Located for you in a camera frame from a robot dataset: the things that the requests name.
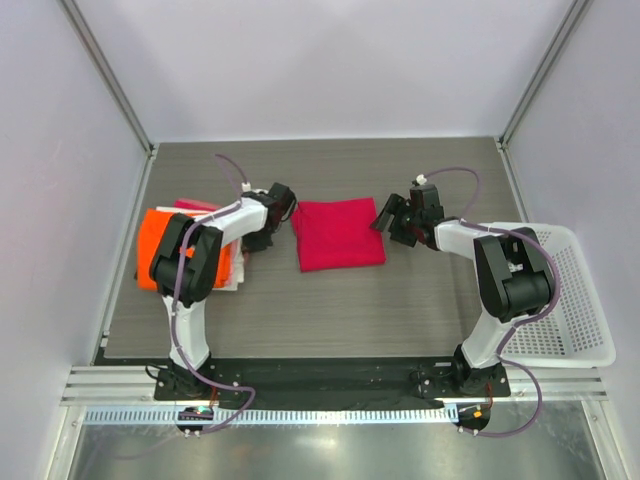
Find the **magenta red t shirt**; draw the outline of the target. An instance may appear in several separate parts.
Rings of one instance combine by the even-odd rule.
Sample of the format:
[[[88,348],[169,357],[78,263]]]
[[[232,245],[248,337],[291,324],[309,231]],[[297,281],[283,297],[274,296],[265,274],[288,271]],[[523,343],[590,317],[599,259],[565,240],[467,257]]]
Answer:
[[[291,223],[300,271],[378,266],[386,262],[380,232],[371,228],[371,197],[337,202],[301,201]]]

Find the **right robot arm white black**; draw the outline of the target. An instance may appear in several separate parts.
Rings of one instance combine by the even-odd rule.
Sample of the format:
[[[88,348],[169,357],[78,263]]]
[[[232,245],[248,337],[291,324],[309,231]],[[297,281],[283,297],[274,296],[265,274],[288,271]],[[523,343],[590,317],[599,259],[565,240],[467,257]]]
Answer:
[[[481,314],[451,360],[450,385],[457,394],[484,393],[498,375],[510,336],[557,301],[553,261],[532,228],[507,230],[447,217],[433,184],[412,186],[407,198],[390,195],[370,228],[387,231],[397,243],[421,243],[474,263]]]

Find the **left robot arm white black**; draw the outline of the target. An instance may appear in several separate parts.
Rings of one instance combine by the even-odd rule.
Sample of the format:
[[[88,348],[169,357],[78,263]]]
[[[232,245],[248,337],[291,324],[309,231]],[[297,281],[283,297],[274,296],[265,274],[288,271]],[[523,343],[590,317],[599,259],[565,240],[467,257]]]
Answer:
[[[169,363],[156,377],[158,398],[200,399],[216,387],[208,370],[205,303],[221,268],[220,254],[230,246],[243,259],[245,252],[272,246],[273,234],[296,202],[293,190],[281,183],[267,190],[244,183],[240,197],[228,206],[169,218],[149,267],[167,310],[171,339]]]

